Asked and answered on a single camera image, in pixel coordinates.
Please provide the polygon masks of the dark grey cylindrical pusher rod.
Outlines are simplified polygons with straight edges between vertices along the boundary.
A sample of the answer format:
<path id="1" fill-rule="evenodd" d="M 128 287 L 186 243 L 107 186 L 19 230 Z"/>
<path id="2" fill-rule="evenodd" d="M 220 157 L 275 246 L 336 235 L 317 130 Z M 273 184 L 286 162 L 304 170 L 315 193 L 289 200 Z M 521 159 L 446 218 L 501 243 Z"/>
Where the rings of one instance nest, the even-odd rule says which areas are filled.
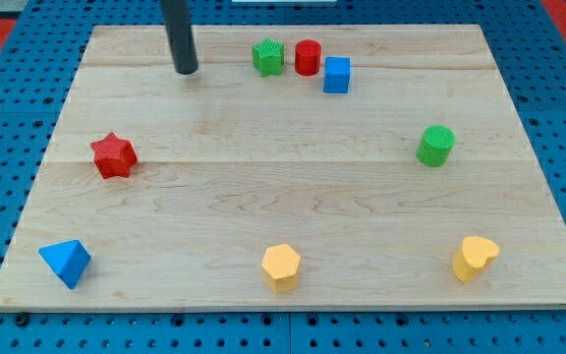
<path id="1" fill-rule="evenodd" d="M 198 58 L 187 0 L 159 0 L 175 71 L 190 75 L 198 70 Z"/>

